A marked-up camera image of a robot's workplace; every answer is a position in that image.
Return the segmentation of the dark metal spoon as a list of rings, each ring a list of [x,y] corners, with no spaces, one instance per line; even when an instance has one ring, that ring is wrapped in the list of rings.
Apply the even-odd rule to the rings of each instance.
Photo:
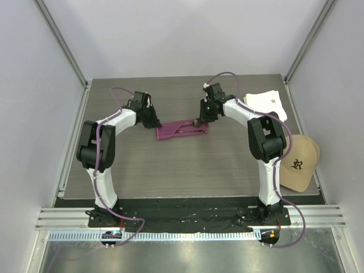
[[[185,121],[181,127],[192,126],[192,127],[198,128],[198,127],[201,127],[202,125],[203,125],[203,123],[201,123],[199,119],[193,119],[193,120]]]

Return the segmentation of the magenta cloth napkin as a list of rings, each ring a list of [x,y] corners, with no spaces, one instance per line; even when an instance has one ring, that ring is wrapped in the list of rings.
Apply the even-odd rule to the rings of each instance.
[[[204,135],[208,133],[208,128],[208,123],[203,123],[202,125],[195,127],[194,120],[164,123],[161,127],[156,129],[156,139],[162,141],[171,138]]]

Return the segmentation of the dark metal fork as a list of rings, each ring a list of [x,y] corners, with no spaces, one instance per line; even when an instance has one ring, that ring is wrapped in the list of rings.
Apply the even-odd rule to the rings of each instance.
[[[188,130],[188,131],[187,130],[177,130],[176,133],[182,133],[182,134],[202,133],[202,134],[206,134],[207,131],[205,131],[205,130],[191,130],[191,131],[190,130]]]

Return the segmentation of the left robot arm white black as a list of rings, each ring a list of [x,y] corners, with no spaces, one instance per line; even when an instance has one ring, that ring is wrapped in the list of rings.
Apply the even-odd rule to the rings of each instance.
[[[127,106],[102,120],[86,121],[82,126],[76,158],[86,169],[93,184],[94,209],[87,211],[92,222],[114,227],[123,219],[114,190],[111,166],[115,159],[117,135],[138,123],[147,129],[162,126],[153,105]]]

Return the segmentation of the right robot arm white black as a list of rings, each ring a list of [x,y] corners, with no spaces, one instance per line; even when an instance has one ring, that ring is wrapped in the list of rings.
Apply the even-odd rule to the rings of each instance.
[[[283,212],[283,202],[278,194],[277,160],[283,155],[287,142],[281,120],[276,113],[263,114],[244,104],[234,95],[226,95],[219,83],[204,84],[205,98],[200,101],[200,116],[194,127],[229,117],[247,128],[249,150],[259,168],[259,195],[255,220],[268,225]]]

